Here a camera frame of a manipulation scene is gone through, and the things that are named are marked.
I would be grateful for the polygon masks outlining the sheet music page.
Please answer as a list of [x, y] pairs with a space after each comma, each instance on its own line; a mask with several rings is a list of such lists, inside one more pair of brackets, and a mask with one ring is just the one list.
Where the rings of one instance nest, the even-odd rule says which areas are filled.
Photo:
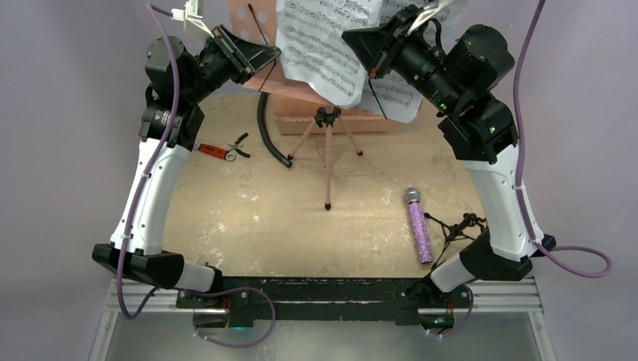
[[[460, 22], [467, 1], [452, 1], [434, 17], [441, 23], [441, 45], [448, 50], [452, 44], [452, 31]], [[382, 79], [365, 82], [359, 108], [389, 119], [410, 123], [416, 117], [424, 98], [408, 85], [395, 71]]]
[[367, 77], [344, 31], [376, 27], [381, 1], [276, 1], [276, 46], [288, 80], [308, 84], [332, 105], [360, 103]]

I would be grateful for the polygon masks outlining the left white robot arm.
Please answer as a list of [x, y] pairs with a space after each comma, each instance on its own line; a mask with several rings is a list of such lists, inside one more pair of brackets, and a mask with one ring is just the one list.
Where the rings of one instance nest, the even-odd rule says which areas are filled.
[[224, 26], [207, 33], [196, 55], [174, 36], [149, 44], [136, 174], [117, 228], [107, 243], [93, 248], [95, 262], [122, 278], [195, 290], [207, 308], [223, 301], [218, 269], [165, 250], [166, 217], [204, 119], [200, 103], [226, 82], [247, 82], [280, 55], [277, 47], [246, 41]]

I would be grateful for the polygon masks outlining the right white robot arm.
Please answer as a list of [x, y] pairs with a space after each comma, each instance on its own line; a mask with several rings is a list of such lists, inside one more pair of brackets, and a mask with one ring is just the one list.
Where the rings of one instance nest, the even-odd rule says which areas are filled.
[[491, 92], [515, 64], [506, 39], [476, 24], [446, 52], [428, 44], [422, 29], [411, 30], [421, 13], [410, 5], [383, 25], [344, 31], [342, 40], [371, 78], [395, 71], [437, 108], [439, 129], [480, 198], [487, 229], [414, 285], [428, 304], [440, 306], [470, 281], [522, 280], [532, 258], [554, 250], [557, 242], [539, 228], [527, 205], [516, 171], [515, 118]]

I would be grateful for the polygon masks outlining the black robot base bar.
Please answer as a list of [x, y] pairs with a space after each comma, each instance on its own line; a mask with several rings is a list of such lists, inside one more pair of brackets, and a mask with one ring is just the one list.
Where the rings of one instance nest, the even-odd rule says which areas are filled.
[[225, 276], [224, 296], [180, 291], [176, 306], [229, 317], [231, 327], [256, 320], [387, 321], [442, 327], [471, 304], [462, 286], [442, 293], [422, 278], [277, 278]]

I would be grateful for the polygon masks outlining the pink folding music stand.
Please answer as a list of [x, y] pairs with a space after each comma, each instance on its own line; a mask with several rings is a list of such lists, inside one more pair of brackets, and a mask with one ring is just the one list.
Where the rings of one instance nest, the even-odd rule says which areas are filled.
[[[274, 1], [228, 1], [227, 3], [232, 30], [242, 38], [252, 41], [262, 41], [273, 45], [276, 36], [275, 2]], [[363, 150], [356, 142], [349, 126], [341, 119], [342, 111], [330, 105], [326, 99], [316, 94], [309, 85], [288, 80], [284, 76], [282, 65], [269, 65], [255, 77], [244, 84], [244, 87], [261, 92], [257, 107], [257, 123], [263, 143], [270, 153], [284, 166], [290, 168], [295, 155], [304, 144], [313, 147], [316, 154], [324, 162], [326, 183], [324, 208], [332, 207], [331, 177], [337, 162], [336, 152], [333, 150], [333, 140], [336, 134], [343, 133], [348, 137], [358, 156]], [[314, 116], [314, 123], [301, 134], [298, 144], [284, 155], [271, 141], [266, 126], [266, 106], [272, 104], [275, 95], [315, 102], [321, 106]]]

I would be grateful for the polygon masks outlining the purple glitter microphone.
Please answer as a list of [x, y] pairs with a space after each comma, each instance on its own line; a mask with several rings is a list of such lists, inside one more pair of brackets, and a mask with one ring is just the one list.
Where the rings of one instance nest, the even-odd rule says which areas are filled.
[[409, 187], [405, 191], [404, 199], [408, 207], [418, 259], [422, 264], [432, 263], [433, 252], [425, 212], [421, 204], [421, 192], [416, 187]]

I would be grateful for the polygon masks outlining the black microphone tripod stand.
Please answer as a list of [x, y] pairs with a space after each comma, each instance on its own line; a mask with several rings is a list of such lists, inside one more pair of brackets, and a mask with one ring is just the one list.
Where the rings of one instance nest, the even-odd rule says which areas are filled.
[[433, 263], [432, 270], [436, 269], [438, 266], [442, 264], [442, 258], [445, 255], [447, 249], [451, 245], [452, 242], [462, 241], [462, 240], [471, 240], [475, 241], [476, 237], [471, 237], [467, 235], [464, 230], [468, 228], [472, 228], [477, 226], [480, 230], [480, 233], [485, 231], [488, 228], [488, 222], [486, 218], [481, 218], [475, 213], [464, 213], [463, 219], [460, 223], [455, 223], [452, 225], [448, 225], [441, 220], [436, 219], [429, 213], [424, 214], [427, 220], [432, 220], [435, 223], [439, 224], [442, 229], [442, 233], [444, 235], [444, 241], [441, 253], [437, 260]]

